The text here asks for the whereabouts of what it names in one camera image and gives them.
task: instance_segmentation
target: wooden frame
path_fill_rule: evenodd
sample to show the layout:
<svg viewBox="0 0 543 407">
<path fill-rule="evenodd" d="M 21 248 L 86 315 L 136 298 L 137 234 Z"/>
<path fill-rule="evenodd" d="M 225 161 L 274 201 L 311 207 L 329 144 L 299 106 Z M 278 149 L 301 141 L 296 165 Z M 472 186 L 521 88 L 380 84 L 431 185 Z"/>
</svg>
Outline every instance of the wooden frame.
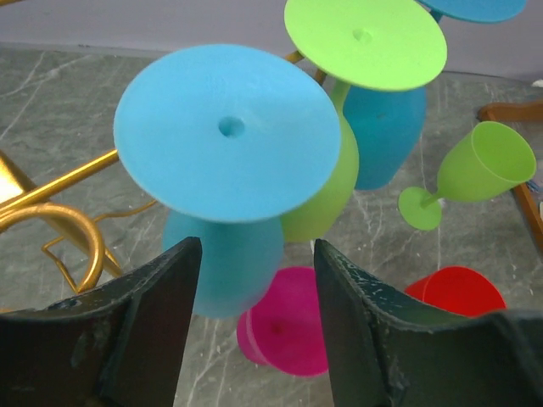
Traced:
<svg viewBox="0 0 543 407">
<path fill-rule="evenodd" d="M 543 100 L 530 103 L 491 103 L 478 113 L 480 120 L 543 122 Z M 543 253 L 543 220 L 540 216 L 539 205 L 534 202 L 526 184 L 513 189 L 521 210 L 529 223 L 534 240 Z"/>
</svg>

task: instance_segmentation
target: marble floor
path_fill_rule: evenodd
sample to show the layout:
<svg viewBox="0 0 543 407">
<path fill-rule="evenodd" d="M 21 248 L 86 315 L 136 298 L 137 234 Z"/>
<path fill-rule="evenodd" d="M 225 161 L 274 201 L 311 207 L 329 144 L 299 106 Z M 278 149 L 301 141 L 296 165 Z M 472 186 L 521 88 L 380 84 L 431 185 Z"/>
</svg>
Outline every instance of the marble floor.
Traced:
<svg viewBox="0 0 543 407">
<path fill-rule="evenodd" d="M 120 95 L 149 61 L 0 48 L 0 149 L 37 184 L 104 153 L 113 147 L 112 119 Z M 543 98 L 543 90 L 480 76 L 441 75 L 428 86 L 428 119 L 410 158 L 387 187 L 356 192 L 326 239 L 399 289 L 440 267 L 460 264 L 487 275 L 511 308 L 543 309 L 541 258 L 511 193 L 482 203 L 447 202 L 440 228 L 430 232 L 413 230 L 396 209 L 403 188 L 435 189 L 440 161 L 476 124 L 480 106 L 534 98 Z M 528 139 L 543 136 L 543 125 L 518 129 Z M 148 196 L 116 164 L 55 200 L 99 215 L 135 208 Z M 101 224 L 125 270 L 160 252 L 165 213 L 157 206 Z M 39 249 L 54 236 L 39 221 L 0 235 L 0 308 L 42 307 L 71 295 Z M 69 244 L 54 251 L 74 273 L 84 270 L 86 260 Z M 287 246 L 283 263 L 310 265 L 310 244 Z M 175 406 L 333 405 L 327 376 L 299 379 L 248 362 L 236 345 L 235 326 L 234 319 L 193 317 Z"/>
</svg>

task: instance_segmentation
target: gray floor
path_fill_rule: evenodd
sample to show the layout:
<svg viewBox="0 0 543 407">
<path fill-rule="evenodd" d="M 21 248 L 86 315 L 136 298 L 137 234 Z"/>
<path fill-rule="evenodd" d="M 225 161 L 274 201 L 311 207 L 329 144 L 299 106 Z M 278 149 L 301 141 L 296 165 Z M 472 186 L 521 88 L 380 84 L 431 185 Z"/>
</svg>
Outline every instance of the gray floor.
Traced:
<svg viewBox="0 0 543 407">
<path fill-rule="evenodd" d="M 0 148 L 43 183 L 113 147 L 111 126 L 125 86 L 148 59 L 0 49 Z M 446 152 L 475 125 L 491 101 L 543 98 L 543 90 L 490 78 L 443 74 L 428 86 L 428 121 L 420 143 L 395 179 L 378 192 L 356 192 L 326 235 L 358 265 L 398 288 L 445 265 L 480 270 L 512 308 L 543 309 L 543 267 L 511 193 L 482 203 L 445 207 L 441 227 L 410 228 L 396 209 L 409 186 L 435 188 Z M 518 128 L 528 139 L 543 126 Z M 543 153 L 537 148 L 537 154 Z M 148 199 L 117 164 L 59 194 L 57 201 L 90 215 L 136 207 Z M 102 230 L 123 267 L 160 251 L 165 209 L 106 220 Z M 0 308 L 42 307 L 71 295 L 39 247 L 54 234 L 29 221 L 0 235 Z M 56 249 L 76 274 L 85 259 Z M 290 245 L 285 265 L 310 265 L 310 244 Z M 176 406 L 329 406 L 327 376 L 306 380 L 248 362 L 235 341 L 235 320 L 193 317 Z"/>
</svg>

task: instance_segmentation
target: green goblet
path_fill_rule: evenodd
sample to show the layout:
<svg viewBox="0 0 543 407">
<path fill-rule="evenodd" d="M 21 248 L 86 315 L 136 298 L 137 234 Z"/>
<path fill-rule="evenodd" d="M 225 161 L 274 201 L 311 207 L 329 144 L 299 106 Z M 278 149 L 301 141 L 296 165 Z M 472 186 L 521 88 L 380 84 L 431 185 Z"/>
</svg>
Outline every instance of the green goblet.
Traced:
<svg viewBox="0 0 543 407">
<path fill-rule="evenodd" d="M 422 231 L 441 222 L 440 198 L 458 202 L 491 199 L 532 178 L 534 152 L 511 127 L 494 121 L 476 125 L 443 159 L 438 191 L 409 187 L 398 200 L 404 220 Z"/>
</svg>

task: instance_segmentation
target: magenta cup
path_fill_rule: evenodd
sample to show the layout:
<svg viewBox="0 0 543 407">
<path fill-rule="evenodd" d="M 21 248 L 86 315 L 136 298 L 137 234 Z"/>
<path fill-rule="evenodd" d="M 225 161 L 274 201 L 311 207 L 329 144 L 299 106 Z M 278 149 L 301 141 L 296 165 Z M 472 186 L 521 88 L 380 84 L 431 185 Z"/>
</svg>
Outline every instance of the magenta cup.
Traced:
<svg viewBox="0 0 543 407">
<path fill-rule="evenodd" d="M 311 267 L 280 270 L 264 298 L 241 315 L 238 345 L 245 357 L 293 376 L 326 373 L 321 311 Z"/>
</svg>

